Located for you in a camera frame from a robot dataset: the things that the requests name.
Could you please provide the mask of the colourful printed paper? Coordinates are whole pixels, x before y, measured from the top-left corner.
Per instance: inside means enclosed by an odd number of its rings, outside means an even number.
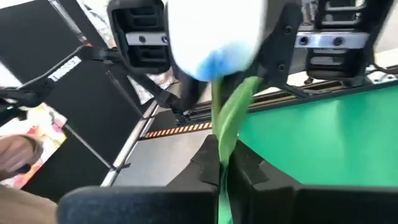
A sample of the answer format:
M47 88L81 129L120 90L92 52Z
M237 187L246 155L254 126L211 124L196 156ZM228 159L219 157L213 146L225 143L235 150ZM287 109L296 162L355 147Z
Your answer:
M67 119L45 103L27 110L27 118L14 118L0 127L0 135L29 134L39 139L44 148L40 159L31 165L30 171L17 175L0 183L15 189L21 189L55 153L66 140L62 128Z

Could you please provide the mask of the white artificial tulip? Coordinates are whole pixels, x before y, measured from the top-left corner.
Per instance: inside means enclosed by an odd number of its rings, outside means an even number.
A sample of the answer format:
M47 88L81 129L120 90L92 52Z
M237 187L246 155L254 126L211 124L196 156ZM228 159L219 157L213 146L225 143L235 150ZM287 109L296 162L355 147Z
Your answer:
M229 159L261 78L247 77L223 102L222 82L245 72L264 40L268 0L168 0L169 44L177 66L211 84L211 122L220 156L218 224L234 224L227 190Z

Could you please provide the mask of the orange black hazard tape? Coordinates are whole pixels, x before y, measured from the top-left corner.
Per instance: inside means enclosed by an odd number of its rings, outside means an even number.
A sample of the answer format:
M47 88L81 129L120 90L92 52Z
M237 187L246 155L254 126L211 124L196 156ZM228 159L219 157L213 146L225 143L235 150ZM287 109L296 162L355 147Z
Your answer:
M176 134L183 134L183 133L192 133L192 132L207 130L207 129L211 129L211 128L212 128L212 122L191 124L188 126L181 126L181 127L177 127L177 128L163 129L160 131L152 131L152 132L146 133L143 137L140 138L140 140L161 138L161 137L173 136Z

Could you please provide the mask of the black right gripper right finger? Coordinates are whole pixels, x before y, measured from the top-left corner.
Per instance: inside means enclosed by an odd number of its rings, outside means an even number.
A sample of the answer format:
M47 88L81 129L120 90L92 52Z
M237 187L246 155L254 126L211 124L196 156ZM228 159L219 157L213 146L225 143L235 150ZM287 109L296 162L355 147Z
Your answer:
M398 224L398 188L303 184L241 141L228 195L233 224Z

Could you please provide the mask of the grey metal plate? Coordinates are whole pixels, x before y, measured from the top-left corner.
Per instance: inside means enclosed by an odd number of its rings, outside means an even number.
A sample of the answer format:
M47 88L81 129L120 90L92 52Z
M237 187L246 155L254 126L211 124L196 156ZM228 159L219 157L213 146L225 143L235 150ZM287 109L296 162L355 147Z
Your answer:
M139 141L114 186L165 186L190 162L211 130Z

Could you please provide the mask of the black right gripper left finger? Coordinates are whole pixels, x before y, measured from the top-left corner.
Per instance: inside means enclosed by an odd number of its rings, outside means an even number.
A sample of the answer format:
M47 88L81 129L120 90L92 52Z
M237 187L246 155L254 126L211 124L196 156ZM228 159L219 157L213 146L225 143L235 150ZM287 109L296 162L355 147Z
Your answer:
M58 224L218 224L216 136L163 187L83 187L58 203Z

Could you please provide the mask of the black panel with white label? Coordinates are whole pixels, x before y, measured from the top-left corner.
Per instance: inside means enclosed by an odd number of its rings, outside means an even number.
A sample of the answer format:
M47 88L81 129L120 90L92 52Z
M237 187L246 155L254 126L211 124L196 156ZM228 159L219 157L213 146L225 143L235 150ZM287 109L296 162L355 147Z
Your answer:
M21 82L45 73L80 44L49 0L0 9L0 62ZM51 92L47 103L70 129L25 191L58 201L73 189L103 182L139 119L112 78L136 97L121 68L97 61L81 63Z

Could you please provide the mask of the person's forearm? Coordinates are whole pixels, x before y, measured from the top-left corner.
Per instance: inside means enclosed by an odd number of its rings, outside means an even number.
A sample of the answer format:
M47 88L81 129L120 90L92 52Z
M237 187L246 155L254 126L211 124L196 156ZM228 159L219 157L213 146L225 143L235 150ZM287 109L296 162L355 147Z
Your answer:
M56 209L47 198L0 185L0 224L57 224Z

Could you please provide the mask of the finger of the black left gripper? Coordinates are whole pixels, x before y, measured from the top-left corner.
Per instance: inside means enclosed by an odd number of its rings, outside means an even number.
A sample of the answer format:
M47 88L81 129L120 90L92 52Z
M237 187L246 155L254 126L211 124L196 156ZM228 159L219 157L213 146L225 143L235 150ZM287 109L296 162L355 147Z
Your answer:
M208 82L202 82L187 75L177 65L172 65L173 73L179 80L180 99L178 105L184 112L191 110L199 102L205 92Z
M255 93L276 87L293 95L306 95L303 90L287 84L301 21L298 2L268 3L264 40L254 61L255 75L261 78Z

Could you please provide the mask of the black table frame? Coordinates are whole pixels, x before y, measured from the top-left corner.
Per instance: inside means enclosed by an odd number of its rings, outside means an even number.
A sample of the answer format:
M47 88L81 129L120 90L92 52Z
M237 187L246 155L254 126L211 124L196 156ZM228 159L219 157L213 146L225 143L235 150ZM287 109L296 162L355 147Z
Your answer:
M329 99L337 96L361 93L363 91L378 90L381 88L389 88L398 86L398 75L383 75L385 79L376 78L373 82L370 75L375 75L376 71L367 72L363 82L354 86L347 81L326 80L313 82L303 86L291 86L291 90L277 90L270 93L260 93L253 97L253 102L249 106L249 112L272 110L286 106L299 105ZM192 110L182 118L178 118L177 114L169 111L170 119L175 126L186 126L189 124L197 124L209 122L211 119L211 101L205 101L197 104Z

